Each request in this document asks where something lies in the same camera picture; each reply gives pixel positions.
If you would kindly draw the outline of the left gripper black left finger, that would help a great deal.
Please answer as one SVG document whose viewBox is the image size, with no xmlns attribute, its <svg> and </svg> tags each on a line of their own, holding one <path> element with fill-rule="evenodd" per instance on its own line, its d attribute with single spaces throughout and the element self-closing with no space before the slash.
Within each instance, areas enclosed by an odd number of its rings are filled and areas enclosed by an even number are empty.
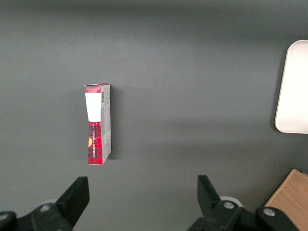
<svg viewBox="0 0 308 231">
<path fill-rule="evenodd" d="M 90 201 L 87 177 L 78 177 L 54 202 L 39 205 L 23 217 L 0 213 L 2 231 L 72 231 Z"/>
</svg>

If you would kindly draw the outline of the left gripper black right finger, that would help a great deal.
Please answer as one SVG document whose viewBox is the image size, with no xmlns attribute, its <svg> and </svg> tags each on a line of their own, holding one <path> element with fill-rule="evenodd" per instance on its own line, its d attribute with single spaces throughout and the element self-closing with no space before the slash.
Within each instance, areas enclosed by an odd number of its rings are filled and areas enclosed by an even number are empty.
<svg viewBox="0 0 308 231">
<path fill-rule="evenodd" d="M 231 200 L 222 200 L 206 175 L 197 177 L 197 199 L 203 216 L 190 231 L 296 231 L 296 225 L 281 210 L 259 207 L 254 213 Z"/>
</svg>

